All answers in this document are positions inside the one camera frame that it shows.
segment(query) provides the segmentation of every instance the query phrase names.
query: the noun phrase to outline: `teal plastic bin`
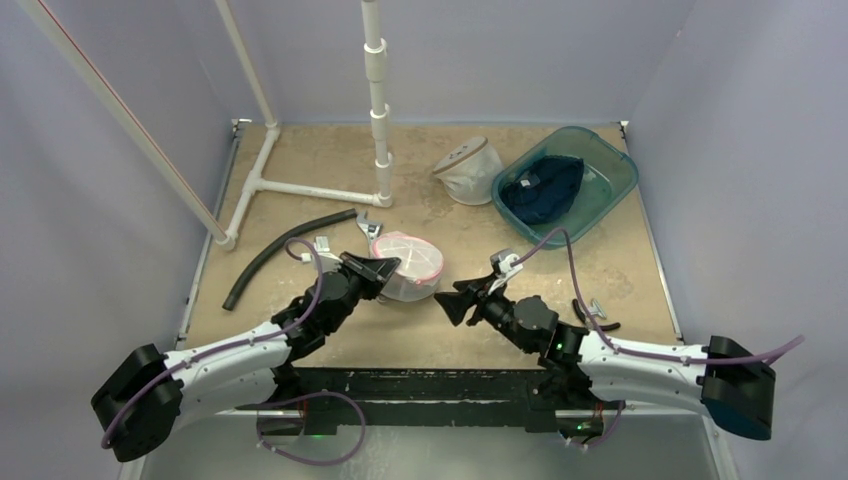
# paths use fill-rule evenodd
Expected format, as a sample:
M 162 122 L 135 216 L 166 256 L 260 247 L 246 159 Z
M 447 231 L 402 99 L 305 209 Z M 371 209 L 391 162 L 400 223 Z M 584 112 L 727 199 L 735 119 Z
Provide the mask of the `teal plastic bin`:
M 582 158 L 586 167 L 583 182 L 571 209 L 559 219 L 542 225 L 526 225 L 504 205 L 501 189 L 546 155 Z M 492 198 L 501 216 L 527 240 L 538 243 L 555 227 L 565 227 L 571 241 L 576 242 L 636 186 L 638 179 L 639 172 L 633 160 L 597 133 L 583 127 L 563 127 L 501 172 L 492 183 Z M 565 237 L 556 235 L 544 248 L 564 246 Z

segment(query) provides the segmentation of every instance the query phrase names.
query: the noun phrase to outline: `plastic tub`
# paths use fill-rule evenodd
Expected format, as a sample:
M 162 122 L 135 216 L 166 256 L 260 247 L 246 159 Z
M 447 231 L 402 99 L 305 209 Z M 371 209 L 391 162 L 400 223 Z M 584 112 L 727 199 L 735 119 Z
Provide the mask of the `plastic tub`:
M 381 235 L 371 244 L 373 258 L 398 257 L 401 264 L 389 277 L 381 295 L 415 302 L 436 293 L 445 265 L 442 252 L 432 243 L 402 232 Z
M 585 171 L 580 192 L 571 209 L 554 222 L 526 225 L 504 205 L 500 192 L 545 155 L 567 155 L 583 159 Z M 501 216 L 524 238 L 538 243 L 555 227 L 565 227 L 571 241 L 577 241 L 627 195 L 639 179 L 633 160 L 607 143 L 597 133 L 583 127 L 563 127 L 531 148 L 492 183 L 492 199 Z M 551 250 L 565 246 L 557 235 L 545 245 Z

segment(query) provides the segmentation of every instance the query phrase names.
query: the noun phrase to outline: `vertical pvc pipe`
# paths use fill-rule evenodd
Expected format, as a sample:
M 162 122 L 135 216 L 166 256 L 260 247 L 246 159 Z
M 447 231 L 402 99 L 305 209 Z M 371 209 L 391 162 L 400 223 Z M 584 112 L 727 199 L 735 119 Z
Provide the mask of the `vertical pvc pipe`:
M 365 75 L 371 90 L 371 135 L 374 137 L 375 165 L 381 206 L 392 203 L 392 155 L 388 137 L 389 106 L 386 104 L 384 82 L 386 76 L 386 41 L 380 36 L 380 10 L 377 0 L 362 0 L 362 24 L 365 30 Z
M 230 41 L 236 49 L 236 56 L 239 62 L 241 62 L 241 68 L 244 70 L 244 75 L 247 77 L 248 83 L 250 83 L 250 89 L 253 90 L 253 96 L 256 97 L 259 110 L 262 111 L 262 116 L 265 118 L 265 125 L 274 127 L 277 125 L 277 119 L 271 112 L 271 106 L 265 97 L 265 91 L 259 82 L 259 76 L 253 67 L 253 61 L 251 61 L 250 55 L 247 53 L 247 47 L 244 44 L 241 32 L 239 32 L 238 25 L 236 25 L 236 19 L 233 17 L 230 4 L 227 0 L 215 0 L 215 6 L 218 7 L 218 13 L 221 15 L 221 20 L 224 21 L 224 28 L 227 30 L 227 35 L 230 36 Z
M 150 133 L 144 128 L 138 118 L 129 109 L 123 99 L 118 95 L 112 85 L 106 80 L 94 62 L 88 58 L 82 48 L 74 41 L 65 30 L 56 15 L 45 5 L 42 0 L 28 1 L 18 0 L 18 5 L 32 18 L 42 32 L 50 39 L 74 70 L 82 77 L 88 88 L 97 96 L 98 100 L 106 107 L 109 113 L 123 127 L 141 151 L 153 163 L 162 177 L 171 188 L 177 192 L 183 202 L 191 209 L 192 213 L 209 230 L 216 242 L 222 245 L 232 243 L 227 238 L 224 229 L 211 212 L 203 205 L 194 190 L 188 185 L 180 172 L 174 167 L 165 152 L 156 144 Z

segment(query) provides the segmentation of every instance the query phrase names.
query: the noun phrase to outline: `plastic container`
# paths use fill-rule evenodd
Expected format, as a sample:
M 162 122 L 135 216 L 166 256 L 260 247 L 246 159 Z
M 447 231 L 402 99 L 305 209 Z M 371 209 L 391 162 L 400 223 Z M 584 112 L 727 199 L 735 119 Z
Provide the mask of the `plastic container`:
M 457 202 L 483 205 L 492 201 L 492 181 L 502 171 L 501 157 L 489 139 L 472 137 L 441 159 L 433 176 Z
M 374 258 L 398 257 L 401 264 L 386 282 L 381 295 L 415 302 L 436 293 L 445 259 L 433 244 L 403 232 L 381 235 L 371 244 Z
M 583 159 L 585 171 L 580 192 L 571 209 L 556 221 L 529 226 L 516 218 L 500 197 L 501 188 L 515 181 L 533 162 L 545 155 L 567 155 Z M 583 127 L 563 127 L 531 148 L 501 172 L 492 184 L 492 198 L 501 216 L 524 238 L 538 243 L 555 227 L 565 227 L 571 241 L 577 241 L 627 195 L 639 179 L 633 160 L 607 143 L 597 133 Z M 545 245 L 551 250 L 565 246 L 565 237 L 556 235 Z

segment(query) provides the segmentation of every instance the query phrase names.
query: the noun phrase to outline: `purple tube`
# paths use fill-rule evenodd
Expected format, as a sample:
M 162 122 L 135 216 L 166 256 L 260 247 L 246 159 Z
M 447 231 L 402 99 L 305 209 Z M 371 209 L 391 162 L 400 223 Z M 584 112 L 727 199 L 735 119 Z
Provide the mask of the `purple tube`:
M 681 357 L 676 357 L 674 355 L 663 355 L 661 353 L 650 353 L 650 352 L 641 352 L 638 350 L 633 350 L 630 348 L 622 348 L 612 343 L 612 339 L 607 336 L 607 334 L 601 329 L 601 326 L 598 324 L 597 320 L 595 320 L 595 316 L 589 311 L 589 308 L 586 306 L 586 302 L 583 300 L 583 295 L 580 293 L 580 286 L 577 284 L 577 267 L 574 264 L 574 252 L 571 249 L 571 237 L 568 236 L 568 232 L 562 228 L 557 227 L 551 230 L 544 238 L 533 248 L 530 249 L 529 252 L 525 253 L 521 258 L 513 262 L 513 266 L 526 262 L 530 257 L 536 254 L 548 241 L 553 238 L 557 233 L 562 233 L 565 235 L 565 245 L 568 249 L 568 267 L 571 270 L 571 281 L 574 284 L 574 293 L 577 296 L 577 301 L 580 302 L 580 307 L 586 312 L 586 318 L 589 322 L 592 323 L 592 329 L 598 332 L 598 336 L 601 337 L 601 341 L 604 344 L 619 352 L 624 353 L 626 355 L 632 355 L 634 357 L 640 358 L 649 358 L 652 360 L 664 360 L 675 363 L 685 363 L 684 359 Z M 759 355 L 750 355 L 747 357 L 740 358 L 693 358 L 689 359 L 688 363 L 692 365 L 743 365 L 746 363 L 757 363 L 764 362 L 766 365 L 771 365 L 776 362 L 777 359 L 786 354 L 786 352 L 792 350 L 797 347 L 804 341 L 803 335 L 798 335 L 792 341 L 783 345 L 782 347 L 776 348 L 766 353 L 761 353 Z

